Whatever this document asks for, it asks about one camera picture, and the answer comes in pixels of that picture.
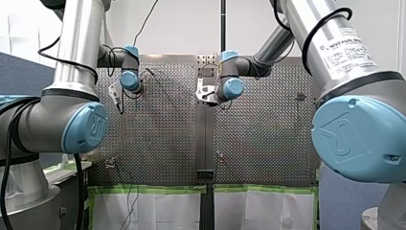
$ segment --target wire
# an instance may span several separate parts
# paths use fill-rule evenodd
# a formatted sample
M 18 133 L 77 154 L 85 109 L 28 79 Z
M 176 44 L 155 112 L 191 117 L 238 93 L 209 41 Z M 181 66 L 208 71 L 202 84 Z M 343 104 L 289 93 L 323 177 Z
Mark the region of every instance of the wire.
M 248 57 L 244 57 L 244 56 L 238 56 L 238 57 L 239 57 L 239 58 L 246 59 L 246 60 L 250 63 L 250 66 L 253 66 L 253 67 L 254 67 L 255 71 L 257 72 L 257 76 L 258 76 L 258 78 L 259 78 L 260 73 L 259 73 L 259 69 L 257 68 L 257 65 L 253 64 L 253 62 L 251 61 L 251 59 L 249 59 Z
M 203 78 L 202 72 L 203 72 L 204 69 L 206 69 L 207 66 L 215 66 L 215 67 L 218 67 L 217 64 L 212 64 L 212 63 L 205 64 L 205 65 L 203 65 L 201 68 L 199 68 L 199 69 L 200 69 L 200 72 L 197 74 L 198 77 Z
M 6 229 L 8 229 L 8 230 L 13 230 L 11 222 L 10 222 L 9 214 L 7 213 L 7 207 L 6 207 L 6 190 L 7 190 L 7 184 L 9 181 L 10 168 L 11 168 L 12 136 L 13 136 L 13 132 L 16 130 L 15 126 L 18 124 L 23 111 L 26 108 L 28 108 L 29 106 L 38 103 L 39 101 L 40 101 L 39 98 L 28 98 L 28 99 L 16 100 L 10 104 L 7 104 L 7 105 L 1 107 L 1 110 L 0 110 L 0 115 L 1 115 L 4 112 L 6 112 L 7 110 L 9 110 L 10 108 L 23 104 L 20 108 L 18 108 L 14 112 L 14 115 L 11 119 L 11 122 L 10 122 L 8 130 L 7 130 L 7 135 L 6 135 L 6 139 L 7 139 L 6 165 L 5 165 L 5 169 L 3 172 L 3 179 L 2 179 L 2 183 L 1 183 L 1 189 L 0 189 L 0 209 L 1 209 L 2 219 L 4 221 L 4 225 L 6 226 Z
M 230 110 L 232 105 L 233 105 L 233 101 L 230 101 L 230 103 L 229 103 L 229 105 L 227 107 L 226 106 L 221 106 L 221 104 L 219 104 L 218 107 L 220 107 L 220 109 L 223 110 L 223 111 L 227 111 L 227 110 Z
M 124 181 L 123 181 L 123 178 L 122 178 L 121 173 L 120 173 L 120 171 L 119 171 L 119 167 L 118 167 L 118 165 L 117 165 L 117 162 L 116 162 L 116 165 L 115 165 L 115 169 L 116 169 L 117 175 L 118 175 L 118 177 L 119 177 L 121 183 L 124 184 Z M 129 176 L 130 176 L 130 181 L 131 181 L 131 183 L 132 183 L 132 181 L 133 181 L 132 173 L 131 173 L 131 172 L 128 172 L 128 174 L 129 174 Z M 135 203 L 137 202 L 138 197 L 139 197 L 139 187 L 137 186 L 137 196 L 136 196 L 135 199 L 132 201 L 131 206 L 130 206 L 129 197 L 130 197 L 130 195 L 131 195 L 132 187 L 133 187 L 133 185 L 132 185 L 131 183 L 130 183 L 130 185 L 129 185 L 129 190 L 128 190 L 127 197 L 126 197 L 126 204 L 127 204 L 128 215 L 125 217 L 125 219 L 124 219 L 124 221 L 123 221 L 123 223 L 122 223 L 122 226 L 120 227 L 120 230 L 123 230 L 123 227 L 124 227 L 125 224 L 127 223 L 127 220 L 128 220 L 128 224 L 127 224 L 125 230 L 128 229 L 129 225 L 131 224 L 132 213 L 134 212 L 134 205 L 135 205 Z
M 304 47 L 302 49 L 302 63 L 304 65 L 304 69 L 306 72 L 311 76 L 311 71 L 310 68 L 308 67 L 307 63 L 307 53 L 308 49 L 310 47 L 311 40 L 313 39 L 313 36 L 317 34 L 317 32 L 333 17 L 335 14 L 339 12 L 347 12 L 349 16 L 347 17 L 347 20 L 351 20 L 352 18 L 352 10 L 350 8 L 339 8 L 328 15 L 324 16 L 322 19 L 320 19 L 319 22 L 317 22 L 316 26 L 310 31 L 310 33 L 307 35 L 306 39 L 304 40 Z
M 285 60 L 290 55 L 290 53 L 292 53 L 293 47 L 295 47 L 295 40 L 293 40 L 292 46 L 290 46 L 289 52 L 287 52 L 287 54 L 285 56 L 281 57 L 280 59 L 275 60 L 272 64 L 276 64 L 276 63 L 279 63 L 279 62 Z
M 110 69 L 107 68 L 107 75 L 108 75 L 108 77 L 113 77 L 114 71 L 116 70 L 116 65 L 117 65 L 117 55 L 116 55 L 116 53 L 114 53 L 113 48 L 111 48 L 110 46 L 108 46 L 106 44 L 103 44 L 102 46 L 109 49 L 109 51 L 108 51 L 108 64 L 113 67 L 113 71 L 110 73 Z M 111 62 L 111 53 L 113 53 L 113 58 L 114 58 L 113 63 Z
M 83 222 L 83 212 L 84 212 L 84 179 L 83 179 L 83 170 L 81 168 L 80 155 L 78 153 L 75 153 L 74 157 L 78 171 L 78 192 L 79 192 L 79 207 L 78 207 L 76 230 L 80 230 L 81 224 Z
M 152 5 L 151 10 L 149 11 L 149 13 L 148 13 L 146 19 L 144 20 L 143 26 L 141 27 L 140 31 L 135 35 L 133 46 L 135 46 L 135 44 L 137 43 L 137 38 L 138 38 L 138 36 L 141 34 L 141 32 L 143 31 L 144 26 L 145 26 L 146 23 L 148 22 L 148 19 L 149 19 L 149 17 L 151 16 L 153 10 L 155 9 L 155 6 L 156 6 L 156 4 L 158 3 L 158 1 L 159 1 L 159 0 L 156 0 L 155 3 Z
M 289 27 L 284 25 L 283 22 L 281 22 L 281 19 L 279 18 L 279 15 L 278 15 L 278 0 L 274 0 L 274 15 L 275 15 L 275 19 L 277 20 L 278 24 L 280 24 L 280 26 L 282 28 L 284 28 L 285 30 L 287 30 L 289 32 L 292 32 L 292 30 L 290 30 Z
M 81 67 L 81 68 L 84 68 L 84 69 L 89 70 L 90 72 L 92 72 L 92 74 L 93 74 L 93 76 L 94 76 L 94 78 L 95 78 L 95 84 L 96 84 L 96 83 L 98 82 L 99 75 L 98 75 L 98 72 L 97 72 L 95 69 L 93 69 L 92 67 L 89 67 L 89 66 L 87 66 L 87 65 L 74 62 L 74 61 L 72 61 L 72 60 L 65 60 L 65 59 L 60 59 L 60 58 L 52 57 L 52 56 L 47 55 L 47 54 L 44 53 L 45 51 L 47 51 L 47 50 L 53 48 L 53 47 L 59 42 L 59 40 L 60 40 L 60 36 L 59 36 L 51 45 L 46 46 L 46 47 L 44 47 L 44 48 L 42 48 L 42 49 L 39 49 L 39 50 L 38 50 L 38 54 L 41 55 L 41 56 L 43 56 L 43 57 L 52 59 L 52 60 L 56 60 L 56 61 L 59 61 L 59 62 L 65 63 L 65 64 L 70 64 L 70 65 L 73 65 L 73 66 L 78 66 L 78 67 Z

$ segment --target printed label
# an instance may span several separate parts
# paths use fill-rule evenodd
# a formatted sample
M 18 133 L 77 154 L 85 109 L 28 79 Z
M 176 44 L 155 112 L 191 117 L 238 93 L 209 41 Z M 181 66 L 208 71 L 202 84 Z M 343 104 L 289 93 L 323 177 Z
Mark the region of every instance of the printed label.
M 353 28 L 341 28 L 341 35 L 355 35 L 358 36 L 358 34 L 356 33 L 356 30 L 354 30 Z
M 376 66 L 367 47 L 357 35 L 346 35 L 319 47 L 322 59 L 333 79 L 360 66 Z

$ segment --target perforated metal panel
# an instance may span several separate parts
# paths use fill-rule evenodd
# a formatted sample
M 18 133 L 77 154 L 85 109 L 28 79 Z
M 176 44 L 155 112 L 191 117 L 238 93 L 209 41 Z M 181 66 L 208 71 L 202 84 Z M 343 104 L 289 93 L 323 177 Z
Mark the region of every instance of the perforated metal panel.
M 120 70 L 111 78 L 100 70 L 97 92 L 110 125 L 100 153 L 93 156 L 90 184 L 193 185 L 196 170 L 210 168 L 207 156 L 213 155 L 214 183 L 315 185 L 319 160 L 310 136 L 312 77 L 301 60 L 288 58 L 269 78 L 243 78 L 245 92 L 227 111 L 197 104 L 199 61 L 196 56 L 141 57 L 145 94 L 138 101 L 125 99 L 123 116 L 107 92 Z M 298 94 L 305 100 L 295 100 Z M 117 167 L 106 168 L 113 158 Z
M 111 78 L 106 69 L 99 70 L 97 93 L 108 110 L 109 126 L 100 154 L 93 159 L 90 182 L 195 184 L 196 57 L 143 56 L 141 62 L 145 93 L 139 100 L 125 98 L 124 115 L 107 91 L 120 69 Z M 106 168 L 112 158 L 117 167 Z
M 215 183 L 314 185 L 312 77 L 300 59 L 276 65 L 268 78 L 243 80 L 243 96 L 216 111 Z

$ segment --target light blue joint cap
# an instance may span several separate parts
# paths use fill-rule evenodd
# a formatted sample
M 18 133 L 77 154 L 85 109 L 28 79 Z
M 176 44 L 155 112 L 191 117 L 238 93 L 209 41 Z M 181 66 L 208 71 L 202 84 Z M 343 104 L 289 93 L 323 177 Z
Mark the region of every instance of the light blue joint cap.
M 237 51 L 223 51 L 220 55 L 220 63 L 235 57 L 238 57 Z
M 101 103 L 87 103 L 72 116 L 62 134 L 63 152 L 86 153 L 101 143 L 107 128 L 107 113 Z
M 320 107 L 312 139 L 335 172 L 360 182 L 406 181 L 406 117 L 379 100 L 341 96 Z
M 120 84 L 122 87 L 130 92 L 134 92 L 140 86 L 140 79 L 131 71 L 124 71 L 120 78 Z
M 139 58 L 140 56 L 138 55 L 138 48 L 136 46 L 132 45 L 125 45 L 124 49 L 128 51 L 131 55 Z
M 223 95 L 227 100 L 234 100 L 244 92 L 244 82 L 240 79 L 228 79 L 223 85 Z
M 0 106 L 3 104 L 10 103 L 17 99 L 30 97 L 28 95 L 0 95 Z

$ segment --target vertical metal pole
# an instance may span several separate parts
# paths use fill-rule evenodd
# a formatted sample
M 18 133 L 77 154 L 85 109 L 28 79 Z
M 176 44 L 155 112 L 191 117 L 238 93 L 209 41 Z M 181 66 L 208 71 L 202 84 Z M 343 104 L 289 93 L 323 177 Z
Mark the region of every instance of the vertical metal pole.
M 221 52 L 226 50 L 226 0 L 221 0 Z

